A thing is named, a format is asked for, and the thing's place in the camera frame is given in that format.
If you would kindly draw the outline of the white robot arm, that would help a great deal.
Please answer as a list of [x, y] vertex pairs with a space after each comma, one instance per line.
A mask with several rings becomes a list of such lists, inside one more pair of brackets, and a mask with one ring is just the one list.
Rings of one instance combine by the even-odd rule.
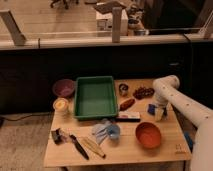
[[197, 127], [190, 171], [213, 171], [213, 109], [178, 91], [179, 86], [175, 75], [155, 79], [154, 104], [160, 108], [172, 104]]

